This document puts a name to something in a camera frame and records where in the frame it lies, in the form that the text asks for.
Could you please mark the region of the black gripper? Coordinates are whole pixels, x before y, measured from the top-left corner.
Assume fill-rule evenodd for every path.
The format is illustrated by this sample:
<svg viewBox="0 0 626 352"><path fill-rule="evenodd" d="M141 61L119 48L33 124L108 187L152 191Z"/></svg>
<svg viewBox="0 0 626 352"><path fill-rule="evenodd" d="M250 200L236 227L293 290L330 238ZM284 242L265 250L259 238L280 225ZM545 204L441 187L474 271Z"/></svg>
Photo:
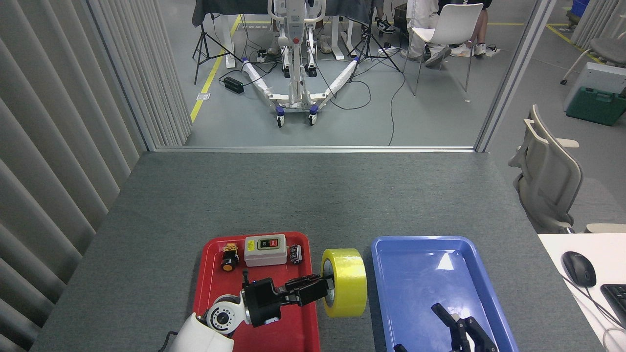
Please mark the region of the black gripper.
<svg viewBox="0 0 626 352"><path fill-rule="evenodd" d="M281 296L273 279L253 281L242 288L243 301L253 326L268 325L282 318L281 306L305 306L329 295L335 284L320 275L306 275L288 280L281 287Z"/></svg>

